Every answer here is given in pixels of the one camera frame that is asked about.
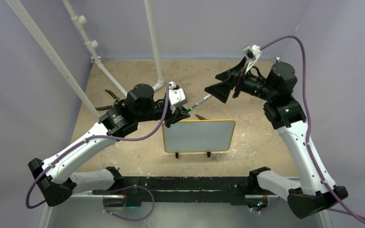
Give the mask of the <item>yellow framed whiteboard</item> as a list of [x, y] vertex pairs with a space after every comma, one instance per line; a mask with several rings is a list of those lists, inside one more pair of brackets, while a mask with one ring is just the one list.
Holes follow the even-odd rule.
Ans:
[[224, 120], [187, 120], [162, 125], [163, 146], [166, 153], [179, 158], [181, 153], [225, 152], [230, 149], [236, 121]]

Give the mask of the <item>green whiteboard marker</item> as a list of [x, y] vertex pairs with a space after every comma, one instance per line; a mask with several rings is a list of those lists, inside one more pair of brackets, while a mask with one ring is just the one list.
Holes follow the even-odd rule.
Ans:
[[211, 97], [213, 97], [213, 95], [207, 94], [204, 98], [202, 98], [200, 101], [196, 102], [193, 106], [188, 108], [185, 112], [189, 113], [190, 111], [192, 111], [193, 109], [195, 109], [196, 107], [198, 107], [199, 105], [204, 103], [205, 101], [209, 100]]

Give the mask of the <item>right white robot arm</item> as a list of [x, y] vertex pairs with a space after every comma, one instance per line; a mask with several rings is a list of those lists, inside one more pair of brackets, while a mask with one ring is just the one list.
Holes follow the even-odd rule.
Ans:
[[348, 196], [345, 187], [338, 186], [326, 171], [310, 135], [308, 123], [300, 103], [292, 96], [297, 83], [295, 69], [285, 62], [272, 65], [267, 77], [245, 72], [246, 60], [216, 75], [218, 83], [205, 88], [225, 103], [229, 96], [240, 93], [264, 101], [264, 114], [284, 141], [299, 174], [295, 182], [262, 167], [250, 171], [247, 188], [253, 193], [269, 190], [287, 203], [300, 219], [328, 209]]

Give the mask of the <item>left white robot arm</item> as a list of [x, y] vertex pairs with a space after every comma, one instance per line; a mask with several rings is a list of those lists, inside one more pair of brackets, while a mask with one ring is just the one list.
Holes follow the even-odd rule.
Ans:
[[137, 84], [125, 99], [116, 98], [112, 105], [105, 106], [105, 113], [75, 142], [49, 158], [31, 160], [28, 167], [34, 178], [32, 186], [39, 188], [43, 203], [50, 207], [84, 191], [118, 194], [123, 178], [116, 168], [84, 173], [78, 168], [105, 148], [119, 141], [132, 141], [130, 134], [141, 122], [157, 121], [160, 128], [188, 118], [184, 108], [187, 102], [186, 92], [175, 82], [167, 84], [164, 98], [158, 100], [150, 85]]

